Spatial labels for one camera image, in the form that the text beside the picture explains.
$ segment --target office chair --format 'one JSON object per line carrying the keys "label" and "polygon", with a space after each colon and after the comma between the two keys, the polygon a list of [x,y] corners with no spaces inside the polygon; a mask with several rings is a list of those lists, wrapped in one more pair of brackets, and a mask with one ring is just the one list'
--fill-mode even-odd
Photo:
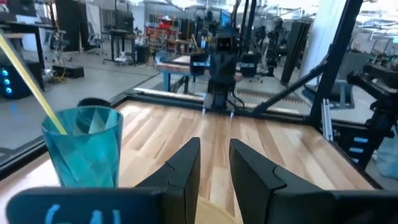
{"label": "office chair", "polygon": [[100,34],[96,34],[94,32],[93,25],[90,22],[87,22],[88,26],[88,43],[90,46],[93,47],[92,50],[94,50],[94,53],[99,55],[100,53],[104,53],[104,40],[100,38]]}
{"label": "office chair", "polygon": [[71,62],[73,60],[72,57],[68,58],[63,58],[62,57],[62,51],[65,47],[70,45],[69,40],[63,39],[63,35],[65,34],[65,31],[60,31],[60,37],[56,37],[56,33],[54,30],[46,30],[45,31],[45,39],[44,39],[44,45],[46,45],[51,52],[51,61],[54,63],[60,63],[61,61],[68,61]]}

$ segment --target gray floor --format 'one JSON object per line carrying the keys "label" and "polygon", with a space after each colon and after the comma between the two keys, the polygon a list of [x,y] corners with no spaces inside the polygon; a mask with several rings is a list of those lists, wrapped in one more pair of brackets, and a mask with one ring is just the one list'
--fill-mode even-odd
{"label": "gray floor", "polygon": [[[84,66],[85,78],[68,80],[66,83],[46,87],[45,98],[55,111],[74,107],[79,100],[89,96],[108,100],[145,80],[148,81],[142,83],[140,87],[153,88],[162,83],[162,76],[156,75],[157,72],[152,66],[119,67],[111,62],[102,64],[102,55],[72,54],[72,56],[73,64]],[[26,57],[35,58],[35,54],[29,53]],[[285,89],[278,81],[282,69],[283,67],[278,67],[275,70],[276,78],[262,78],[263,83],[257,80],[253,82],[243,80],[237,84],[237,88],[278,93]],[[298,74],[298,71],[294,71],[293,81],[298,79]],[[172,75],[172,82],[179,78],[178,75]],[[195,87],[195,92],[205,91],[206,80],[198,79]],[[301,90],[292,95],[301,96]],[[354,97],[355,109],[333,110],[331,112],[332,118],[361,123],[370,118],[372,111],[369,110],[369,105],[374,99],[359,88],[354,89]],[[243,98],[243,100],[249,103],[264,101],[264,99],[259,98]],[[0,147],[14,149],[41,135],[40,123],[44,119],[45,113],[33,96],[21,100],[0,98],[0,105]],[[276,106],[297,110],[302,114],[308,114],[310,111],[310,102],[307,102],[307,105],[279,102]],[[379,174],[373,161],[370,163],[367,172],[387,189],[398,187],[398,181],[385,178]]]}

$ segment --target chair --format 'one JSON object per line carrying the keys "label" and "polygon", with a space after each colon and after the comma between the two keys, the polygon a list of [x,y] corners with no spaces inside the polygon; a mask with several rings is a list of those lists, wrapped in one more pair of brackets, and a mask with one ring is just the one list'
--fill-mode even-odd
{"label": "chair", "polygon": [[96,53],[97,55],[99,55],[100,53],[106,55],[106,53],[104,53],[104,40],[100,38],[101,34],[96,34],[94,32],[93,25],[90,22],[87,22],[87,26],[88,26],[88,40],[87,40],[88,44],[94,48],[94,53]]}
{"label": "chair", "polygon": [[59,63],[61,61],[65,61],[64,59],[66,59],[66,61],[68,62],[71,62],[73,60],[72,57],[62,57],[63,49],[70,45],[70,41],[63,38],[64,34],[66,34],[66,32],[61,30],[59,32],[58,38],[54,30],[45,31],[44,45],[46,45],[51,51],[52,62]]}
{"label": "chair", "polygon": [[[353,86],[347,83],[347,76],[352,71],[362,70],[369,62],[370,56],[362,53],[347,52],[343,58],[337,79],[333,85],[329,101],[331,110],[353,109],[355,107]],[[314,101],[318,86],[304,85],[303,96]]]}

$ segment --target plastic cup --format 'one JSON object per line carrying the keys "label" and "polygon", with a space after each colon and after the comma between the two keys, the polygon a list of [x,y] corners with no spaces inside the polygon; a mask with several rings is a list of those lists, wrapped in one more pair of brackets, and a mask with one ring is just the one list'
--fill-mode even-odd
{"label": "plastic cup", "polygon": [[63,187],[117,187],[123,116],[111,108],[80,106],[55,113],[67,134],[49,117],[42,131]]}

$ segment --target yellow straw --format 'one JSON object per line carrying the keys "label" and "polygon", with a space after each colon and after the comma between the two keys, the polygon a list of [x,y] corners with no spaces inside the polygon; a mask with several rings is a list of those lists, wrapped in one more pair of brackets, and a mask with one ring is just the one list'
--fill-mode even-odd
{"label": "yellow straw", "polygon": [[0,34],[0,47],[2,48],[3,52],[6,53],[8,59],[11,61],[12,65],[18,71],[19,75],[22,77],[26,85],[30,88],[33,95],[36,97],[37,101],[42,105],[44,111],[47,113],[49,118],[54,123],[55,127],[58,129],[60,134],[67,134],[66,130],[63,128],[61,122],[56,117],[55,113],[52,111],[50,105],[44,99],[43,94],[37,88],[37,85],[29,75],[29,72],[25,69],[25,66],[21,63],[18,59],[17,55],[15,54],[14,47],[8,42],[6,38],[4,38],[3,34]]}

